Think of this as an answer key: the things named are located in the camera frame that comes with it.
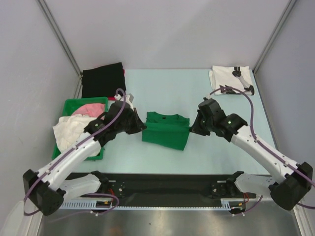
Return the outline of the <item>green t shirt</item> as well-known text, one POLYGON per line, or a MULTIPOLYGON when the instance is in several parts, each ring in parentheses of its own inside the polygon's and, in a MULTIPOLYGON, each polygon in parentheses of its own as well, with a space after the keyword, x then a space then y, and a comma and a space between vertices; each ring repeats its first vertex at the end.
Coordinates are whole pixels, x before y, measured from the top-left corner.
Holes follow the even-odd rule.
POLYGON ((148 112, 142 141, 183 151, 189 138, 190 119, 179 114, 148 112))

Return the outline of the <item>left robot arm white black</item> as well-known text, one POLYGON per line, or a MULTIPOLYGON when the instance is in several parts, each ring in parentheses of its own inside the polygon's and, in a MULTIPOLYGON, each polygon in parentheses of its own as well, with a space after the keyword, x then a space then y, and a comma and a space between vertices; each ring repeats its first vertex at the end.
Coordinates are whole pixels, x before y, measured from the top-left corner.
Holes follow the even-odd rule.
POLYGON ((83 133, 66 151, 38 171, 23 174, 25 200, 30 200, 39 212, 49 216, 66 200, 84 195, 110 198, 109 179, 99 171, 67 180, 72 171, 94 152, 125 132, 139 133, 146 126, 131 102, 115 101, 108 112, 89 122, 83 133))

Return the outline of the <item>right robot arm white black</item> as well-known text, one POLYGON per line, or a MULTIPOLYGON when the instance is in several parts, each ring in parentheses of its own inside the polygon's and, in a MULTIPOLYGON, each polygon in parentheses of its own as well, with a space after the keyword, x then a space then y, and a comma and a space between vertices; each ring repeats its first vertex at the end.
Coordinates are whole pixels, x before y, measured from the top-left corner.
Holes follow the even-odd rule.
POLYGON ((212 98, 205 98, 198 105, 195 122, 189 131, 202 136, 215 133, 245 151, 268 171, 269 176, 235 172, 227 185, 227 192, 232 197, 254 193, 270 197, 281 208, 292 210, 312 187, 310 164, 299 164, 269 146, 255 134, 253 126, 237 114, 227 116, 212 98))

